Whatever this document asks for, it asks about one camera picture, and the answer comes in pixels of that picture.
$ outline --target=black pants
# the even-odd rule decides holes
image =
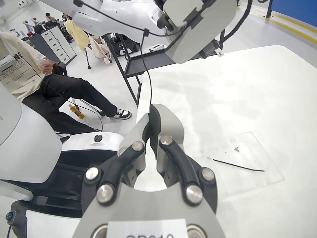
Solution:
[[[47,99],[58,96],[73,97],[83,99],[89,104],[104,111],[108,117],[113,117],[117,112],[117,107],[109,102],[100,92],[98,92],[89,82],[65,75],[52,74],[46,76],[40,88],[33,94],[23,99],[22,103],[43,116],[51,127],[60,133],[89,133],[94,129],[80,123],[69,115],[60,112]]]

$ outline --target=white table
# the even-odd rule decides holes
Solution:
[[[313,66],[275,45],[161,67],[150,70],[150,75],[152,103],[167,106],[181,120],[187,155],[206,160],[213,142],[252,131],[285,178],[219,197],[217,218],[227,238],[317,237],[317,70]],[[149,98],[144,74],[137,121],[148,111]],[[146,169],[135,188],[165,188],[149,144]]]

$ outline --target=yellow floor line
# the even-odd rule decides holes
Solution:
[[[254,12],[250,12],[250,14],[255,15],[255,16],[258,16],[258,17],[263,17],[262,15],[259,15],[259,14],[254,13]],[[281,26],[281,27],[283,27],[283,28],[285,28],[285,29],[287,29],[287,30],[293,32],[293,33],[296,33],[297,35],[302,36],[302,37],[304,37],[305,39],[307,39],[307,40],[309,40],[309,41],[311,41],[311,42],[317,44],[317,40],[316,40],[315,38],[313,38],[313,37],[311,37],[311,36],[309,36],[309,35],[307,35],[307,34],[305,34],[305,33],[303,33],[303,32],[300,32],[300,31],[296,30],[295,28],[292,28],[292,27],[287,26],[287,25],[285,25],[285,24],[282,24],[282,23],[280,23],[280,22],[278,22],[278,21],[275,21],[275,20],[273,20],[272,18],[265,18],[265,20],[270,21],[270,22],[272,22],[272,23],[274,23],[274,24],[276,24],[276,25],[279,25],[279,26]]]
[[[258,10],[258,11],[266,12],[266,10],[263,10],[263,9],[260,9],[260,8],[257,8],[257,7],[253,7],[253,8],[255,8],[255,9]],[[289,22],[291,22],[292,24],[298,25],[298,26],[300,26],[300,27],[302,27],[302,28],[305,28],[305,29],[307,29],[307,30],[309,30],[309,31],[311,31],[311,32],[317,34],[317,30],[316,30],[316,29],[314,29],[314,28],[312,28],[312,27],[309,27],[309,26],[307,26],[307,25],[305,25],[305,24],[299,23],[299,22],[297,22],[296,20],[293,20],[293,19],[291,19],[291,18],[288,18],[287,16],[283,16],[283,15],[280,15],[280,14],[274,13],[274,12],[272,13],[272,15],[274,15],[275,17],[279,17],[279,18],[281,18],[281,19],[284,19],[284,20],[286,20],[286,21],[289,21]]]

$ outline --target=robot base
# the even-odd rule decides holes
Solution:
[[[123,137],[116,133],[86,133],[61,138],[60,158],[44,183],[8,181],[34,195],[29,202],[16,201],[8,221],[9,237],[71,238],[82,217],[81,188],[88,168],[117,155]]]

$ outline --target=black and white sneaker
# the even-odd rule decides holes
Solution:
[[[110,119],[126,120],[126,119],[129,119],[131,116],[132,116],[131,112],[117,108],[116,115],[114,117],[110,117]]]

